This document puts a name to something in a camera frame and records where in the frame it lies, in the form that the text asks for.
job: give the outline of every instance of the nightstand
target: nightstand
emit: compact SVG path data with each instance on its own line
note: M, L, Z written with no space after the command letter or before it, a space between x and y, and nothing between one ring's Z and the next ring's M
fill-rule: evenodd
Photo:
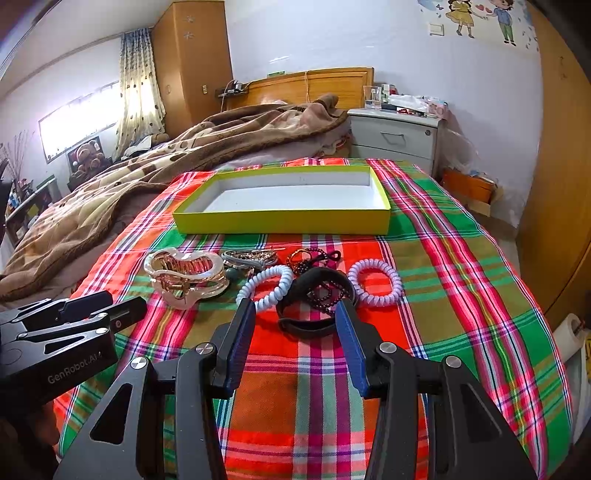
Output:
M425 173L435 174L437 134L443 120L365 108L355 108L348 113L353 137L352 158L408 160Z

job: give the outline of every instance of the blanket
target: blanket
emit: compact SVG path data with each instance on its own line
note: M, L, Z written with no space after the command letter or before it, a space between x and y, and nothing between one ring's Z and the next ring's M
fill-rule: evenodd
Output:
M251 151L322 134L346 120L338 97L303 105L255 105L213 115L174 140L115 164L47 209L17 246L0 300L27 297L107 236L131 197L160 193L178 175L215 168Z
M370 165L376 172L391 204L386 235L181 235L172 211L212 173L184 174L128 226L74 296L104 289L116 301L139 295L148 312L116 335L117 365L56 400L61 455L132 358L175 358L209 340L215 327L233 316L242 283L186 312L168 307L143 270L149 252L165 247L183 252L275 248L285 263L298 248L318 247L341 251L337 267L343 272L364 258L393 265L402 279L402 299L387 308L358 307L361 320L414 356L435 361L460 357L519 438L538 477L555 470L570 444L564 366L544 317L498 245L454 198L407 162L302 159L284 166L343 163ZM391 290L381 274L368 274L363 284L377 295ZM275 285L273 279L261 284L255 299ZM306 306L299 315L318 318ZM230 400L215 402L228 478L362 479L378 403L363 401L354 389L336 335L298 341L283 334L277 320L274 309L257 314L240 387ZM418 480L427 476L423 400ZM174 405L169 404L164 429L169 472L175 467L173 418Z

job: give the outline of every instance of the paper roll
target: paper roll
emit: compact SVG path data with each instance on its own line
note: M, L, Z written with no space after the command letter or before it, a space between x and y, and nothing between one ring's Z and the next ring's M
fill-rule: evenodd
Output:
M569 313L553 333L562 363L581 350L585 342L586 333L583 329L577 335L574 334L580 324L579 317L574 313Z

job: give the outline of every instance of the cartoon girl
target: cartoon girl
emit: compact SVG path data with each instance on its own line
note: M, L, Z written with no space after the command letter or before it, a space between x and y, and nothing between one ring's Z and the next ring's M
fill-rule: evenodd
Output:
M457 23L457 34L460 36L462 36L462 27L465 25L468 28L468 37L474 38L472 36L472 27L474 26L472 15L476 15L478 18L487 20L486 17L483 17L472 11L472 4L470 3L470 0L449 0L449 10L451 11L445 15L447 18L449 18L449 20Z

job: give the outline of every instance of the patterned curtain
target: patterned curtain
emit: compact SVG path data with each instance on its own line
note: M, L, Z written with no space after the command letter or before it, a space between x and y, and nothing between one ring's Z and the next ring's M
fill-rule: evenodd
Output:
M121 38L121 98L123 112L117 126L118 160L133 142L164 132L164 105L160 98L150 31L140 28Z

